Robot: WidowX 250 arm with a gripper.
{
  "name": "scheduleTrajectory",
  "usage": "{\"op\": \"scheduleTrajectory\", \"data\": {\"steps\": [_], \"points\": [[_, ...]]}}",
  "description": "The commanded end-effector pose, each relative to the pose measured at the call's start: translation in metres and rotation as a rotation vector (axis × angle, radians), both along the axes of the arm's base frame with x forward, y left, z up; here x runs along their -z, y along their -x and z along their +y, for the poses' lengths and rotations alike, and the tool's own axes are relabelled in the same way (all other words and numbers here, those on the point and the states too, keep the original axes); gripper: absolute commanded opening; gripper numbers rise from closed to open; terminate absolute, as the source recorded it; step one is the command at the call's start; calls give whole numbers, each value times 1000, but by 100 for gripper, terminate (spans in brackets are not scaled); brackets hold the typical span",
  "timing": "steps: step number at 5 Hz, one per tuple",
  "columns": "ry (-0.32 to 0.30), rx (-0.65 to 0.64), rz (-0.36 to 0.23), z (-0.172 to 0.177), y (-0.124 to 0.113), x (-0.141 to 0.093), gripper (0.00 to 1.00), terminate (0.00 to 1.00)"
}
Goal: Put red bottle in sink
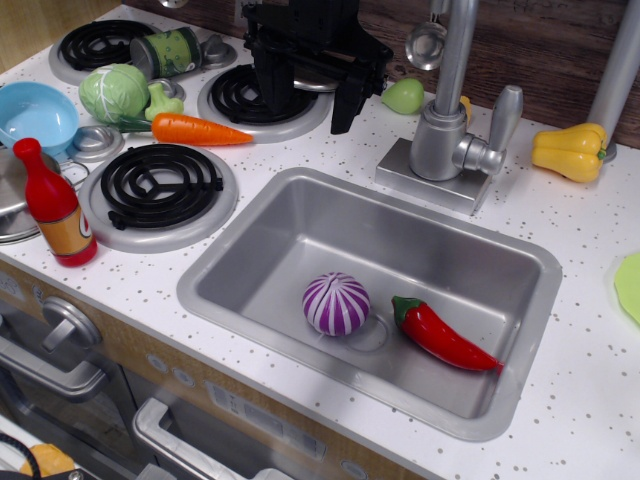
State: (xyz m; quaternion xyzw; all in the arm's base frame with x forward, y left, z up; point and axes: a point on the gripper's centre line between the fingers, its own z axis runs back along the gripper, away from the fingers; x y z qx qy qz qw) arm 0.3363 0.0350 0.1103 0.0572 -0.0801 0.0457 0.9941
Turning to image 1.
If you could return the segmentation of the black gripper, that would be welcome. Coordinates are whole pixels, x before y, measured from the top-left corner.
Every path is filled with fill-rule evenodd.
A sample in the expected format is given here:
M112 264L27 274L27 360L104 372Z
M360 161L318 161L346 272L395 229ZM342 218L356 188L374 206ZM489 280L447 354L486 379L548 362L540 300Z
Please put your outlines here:
M290 1L249 4L245 46L251 50L259 88L273 113L285 110L294 92L295 69L339 82L331 134L347 133L364 103L382 93L392 50L358 19L358 1Z

